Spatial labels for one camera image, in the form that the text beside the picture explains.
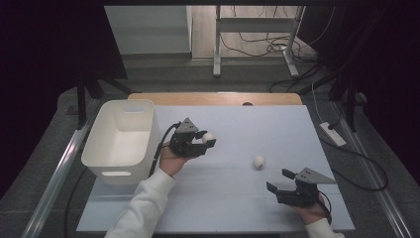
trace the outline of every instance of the white power strip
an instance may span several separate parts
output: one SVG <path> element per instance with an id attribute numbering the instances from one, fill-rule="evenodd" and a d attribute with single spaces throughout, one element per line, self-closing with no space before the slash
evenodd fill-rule
<path id="1" fill-rule="evenodd" d="M 346 142 L 343 140 L 343 138 L 336 132 L 336 130 L 332 129 L 328 129 L 328 126 L 330 124 L 328 122 L 324 122 L 319 124 L 319 126 L 321 127 L 321 129 L 325 132 L 325 134 L 327 134 L 327 136 L 334 142 L 334 144 L 336 144 L 336 146 L 344 146 L 346 145 Z"/>

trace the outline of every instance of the white sweatshirt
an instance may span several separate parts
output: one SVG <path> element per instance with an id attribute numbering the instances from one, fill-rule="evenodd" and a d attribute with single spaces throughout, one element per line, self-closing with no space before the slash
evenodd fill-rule
<path id="1" fill-rule="evenodd" d="M 174 178 L 157 169 L 150 178 L 140 182 L 135 196 L 121 211 L 117 222 L 108 230 L 105 237 L 152 237 L 158 219 L 166 207 L 167 196 L 175 184 Z M 305 227 L 310 238 L 344 237 L 343 234 L 333 232 L 326 218 Z"/>

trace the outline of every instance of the hand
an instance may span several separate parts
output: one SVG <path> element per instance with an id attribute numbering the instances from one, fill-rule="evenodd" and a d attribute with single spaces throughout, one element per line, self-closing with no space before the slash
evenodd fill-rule
<path id="1" fill-rule="evenodd" d="M 319 195 L 319 200 L 324 203 L 324 197 Z M 314 223 L 315 221 L 321 220 L 322 218 L 326 217 L 325 211 L 321 208 L 321 206 L 315 202 L 310 207 L 299 207 L 299 206 L 290 206 L 299 212 L 300 216 L 305 222 L 306 225 Z"/>
<path id="2" fill-rule="evenodd" d="M 166 142 L 163 144 L 160 150 L 159 167 L 167 175 L 173 177 L 174 175 L 178 174 L 178 172 L 182 169 L 182 167 L 185 165 L 186 162 L 195 158 L 196 157 L 183 158 L 183 157 L 177 156 L 170 149 L 169 143 Z"/>

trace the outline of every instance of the bin handle cutout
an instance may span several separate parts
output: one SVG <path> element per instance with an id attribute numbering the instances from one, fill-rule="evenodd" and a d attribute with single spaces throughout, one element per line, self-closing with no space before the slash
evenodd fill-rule
<path id="1" fill-rule="evenodd" d="M 126 113 L 143 113 L 146 111 L 144 107 L 134 107 L 134 106 L 126 106 L 123 108 L 123 111 Z"/>
<path id="2" fill-rule="evenodd" d="M 103 176 L 116 177 L 116 176 L 130 176 L 130 172 L 102 172 Z"/>

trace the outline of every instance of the ball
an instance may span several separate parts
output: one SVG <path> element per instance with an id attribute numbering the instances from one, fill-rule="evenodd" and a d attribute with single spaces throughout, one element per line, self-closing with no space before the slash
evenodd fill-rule
<path id="1" fill-rule="evenodd" d="M 214 136 L 211 133 L 207 132 L 206 134 L 203 135 L 201 140 L 203 141 L 203 143 L 206 143 L 207 141 L 214 140 Z"/>
<path id="2" fill-rule="evenodd" d="M 264 157 L 262 157 L 262 156 L 256 156 L 254 158 L 254 166 L 257 169 L 260 170 L 263 167 L 264 164 L 265 164 L 265 158 Z"/>

